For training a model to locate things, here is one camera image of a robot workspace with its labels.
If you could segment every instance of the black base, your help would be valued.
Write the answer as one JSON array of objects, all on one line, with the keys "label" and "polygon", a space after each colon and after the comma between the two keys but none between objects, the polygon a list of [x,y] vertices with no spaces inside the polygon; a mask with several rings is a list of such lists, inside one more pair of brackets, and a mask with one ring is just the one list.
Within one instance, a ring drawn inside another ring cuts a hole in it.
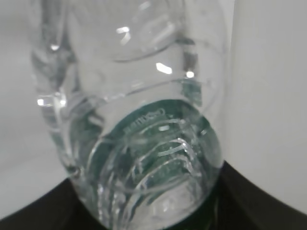
[{"label": "black base", "polygon": [[[219,181],[217,230],[306,230],[307,216],[284,205],[225,163]],[[104,230],[69,180],[0,221],[0,230]]]}]

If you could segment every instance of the clear plastic bottle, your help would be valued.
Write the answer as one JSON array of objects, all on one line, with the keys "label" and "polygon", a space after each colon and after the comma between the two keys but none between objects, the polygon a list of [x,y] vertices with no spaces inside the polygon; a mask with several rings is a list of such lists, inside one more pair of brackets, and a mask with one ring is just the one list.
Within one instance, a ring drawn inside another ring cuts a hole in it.
[{"label": "clear plastic bottle", "polygon": [[86,207],[113,230],[209,227],[223,164],[218,1],[30,6],[37,102]]}]

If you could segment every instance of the black surface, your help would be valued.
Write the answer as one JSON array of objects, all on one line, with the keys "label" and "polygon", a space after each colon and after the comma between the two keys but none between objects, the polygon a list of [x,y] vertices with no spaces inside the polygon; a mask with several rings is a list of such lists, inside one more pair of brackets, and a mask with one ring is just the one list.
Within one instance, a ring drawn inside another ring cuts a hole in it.
[{"label": "black surface", "polygon": [[[267,195],[229,164],[219,181],[218,230],[306,230],[307,216]],[[68,180],[0,221],[0,230],[103,230]]]}]

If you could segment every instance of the white surface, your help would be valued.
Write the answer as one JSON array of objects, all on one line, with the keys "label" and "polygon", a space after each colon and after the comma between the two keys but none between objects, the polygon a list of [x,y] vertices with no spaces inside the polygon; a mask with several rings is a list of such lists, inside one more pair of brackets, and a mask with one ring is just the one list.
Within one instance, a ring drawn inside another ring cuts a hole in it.
[{"label": "white surface", "polygon": [[[220,1],[231,31],[234,0]],[[36,105],[26,2],[0,2],[0,219],[37,200],[66,177]]]},{"label": "white surface", "polygon": [[237,0],[226,159],[307,214],[306,9],[306,0]]}]

